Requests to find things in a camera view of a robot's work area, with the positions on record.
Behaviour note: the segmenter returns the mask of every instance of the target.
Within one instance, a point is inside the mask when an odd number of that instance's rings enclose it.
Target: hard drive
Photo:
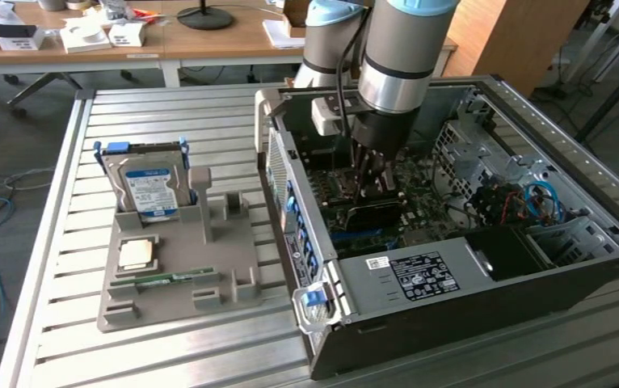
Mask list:
[[[95,157],[108,175],[123,212],[137,212],[141,221],[171,219],[180,206],[195,202],[188,186],[188,144],[93,144]]]

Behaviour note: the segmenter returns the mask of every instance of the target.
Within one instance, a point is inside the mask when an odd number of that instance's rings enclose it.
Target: desk lamp base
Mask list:
[[[218,30],[231,25],[234,16],[218,8],[186,8],[178,12],[178,21],[195,30]]]

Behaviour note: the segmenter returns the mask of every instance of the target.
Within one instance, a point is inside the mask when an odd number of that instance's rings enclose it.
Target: red wire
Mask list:
[[[508,195],[506,196],[506,202],[504,202],[504,210],[502,212],[502,225],[504,224],[506,222],[506,216],[508,215],[507,212],[508,212],[508,203],[511,201],[511,198],[512,196],[518,194],[518,192],[510,192]]]

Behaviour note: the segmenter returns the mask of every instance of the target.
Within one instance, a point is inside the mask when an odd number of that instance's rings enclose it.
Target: white device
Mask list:
[[[39,50],[44,38],[37,26],[0,25],[0,49],[3,51]]]
[[[347,116],[348,124],[352,125],[355,120],[354,115]],[[312,123],[318,129],[318,133],[322,136],[336,135],[340,133],[339,126],[336,125],[340,121],[340,115],[331,110],[330,105],[326,102],[326,99],[314,99],[312,100]]]
[[[108,36],[99,26],[65,27],[60,30],[60,39],[67,53],[81,53],[112,47]]]
[[[141,47],[144,32],[144,23],[115,24],[108,32],[108,39],[117,47]]]

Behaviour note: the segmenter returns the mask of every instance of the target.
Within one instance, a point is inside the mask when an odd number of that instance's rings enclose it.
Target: label sticker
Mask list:
[[[125,177],[137,212],[148,217],[163,217],[176,212],[176,193],[168,187],[171,171],[167,168],[128,171]]]
[[[460,289],[439,252],[392,260],[391,269],[411,301]]]
[[[157,58],[159,54],[127,54],[128,58]]]
[[[372,269],[386,268],[388,267],[388,257],[374,257],[372,259],[366,259],[364,263],[367,263],[367,268],[370,268],[370,271]]]

